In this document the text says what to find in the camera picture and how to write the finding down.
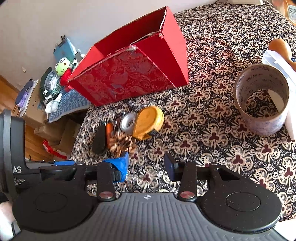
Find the wooden floor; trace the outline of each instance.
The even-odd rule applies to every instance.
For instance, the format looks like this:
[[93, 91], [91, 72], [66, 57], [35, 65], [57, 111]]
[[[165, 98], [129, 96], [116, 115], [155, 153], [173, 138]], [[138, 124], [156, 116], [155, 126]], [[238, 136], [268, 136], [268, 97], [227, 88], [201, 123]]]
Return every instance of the wooden floor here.
[[[0, 75], [0, 113], [6, 108], [13, 111], [15, 106], [15, 98], [17, 97], [18, 91], [11, 86], [1, 75]], [[17, 110], [12, 113], [14, 116], [17, 115]], [[34, 129], [26, 125], [25, 128], [25, 156], [31, 158], [33, 161], [51, 161], [53, 155], [46, 152], [43, 145], [43, 138], [34, 135]]]

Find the green plush toy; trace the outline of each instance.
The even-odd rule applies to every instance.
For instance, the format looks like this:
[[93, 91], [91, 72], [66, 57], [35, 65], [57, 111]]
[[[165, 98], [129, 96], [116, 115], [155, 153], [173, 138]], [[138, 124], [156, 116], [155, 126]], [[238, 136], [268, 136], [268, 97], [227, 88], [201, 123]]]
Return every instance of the green plush toy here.
[[65, 73], [65, 71], [69, 68], [69, 66], [70, 61], [66, 57], [61, 58], [55, 66], [57, 75], [62, 76]]

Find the pine cone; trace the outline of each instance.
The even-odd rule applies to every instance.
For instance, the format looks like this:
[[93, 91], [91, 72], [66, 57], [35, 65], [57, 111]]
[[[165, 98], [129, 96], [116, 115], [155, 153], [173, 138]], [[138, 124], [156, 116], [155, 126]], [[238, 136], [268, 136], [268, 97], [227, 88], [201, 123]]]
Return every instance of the pine cone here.
[[120, 157], [123, 151], [128, 151], [129, 155], [131, 155], [137, 147], [136, 140], [124, 132], [115, 132], [114, 136], [110, 138], [110, 143], [110, 151], [115, 158]]

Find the white wall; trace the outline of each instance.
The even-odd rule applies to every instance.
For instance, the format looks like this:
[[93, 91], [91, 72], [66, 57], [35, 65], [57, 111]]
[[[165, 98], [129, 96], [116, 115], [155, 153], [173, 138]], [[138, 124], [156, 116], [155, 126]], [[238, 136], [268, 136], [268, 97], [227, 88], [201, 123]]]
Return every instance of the white wall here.
[[0, 74], [18, 89], [55, 66], [61, 35], [86, 53], [98, 40], [153, 10], [175, 13], [215, 0], [6, 0], [0, 6]]

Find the black circular disc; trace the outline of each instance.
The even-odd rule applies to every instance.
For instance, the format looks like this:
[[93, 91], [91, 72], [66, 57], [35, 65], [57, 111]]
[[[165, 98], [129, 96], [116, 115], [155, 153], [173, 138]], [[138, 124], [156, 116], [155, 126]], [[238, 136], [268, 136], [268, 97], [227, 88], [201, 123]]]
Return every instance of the black circular disc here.
[[254, 233], [268, 230], [281, 214], [279, 198], [269, 190], [233, 181], [208, 191], [202, 198], [201, 208], [216, 225], [233, 232]]
[[21, 193], [12, 211], [21, 229], [51, 233], [79, 225], [92, 208], [84, 190], [68, 181], [48, 180]]

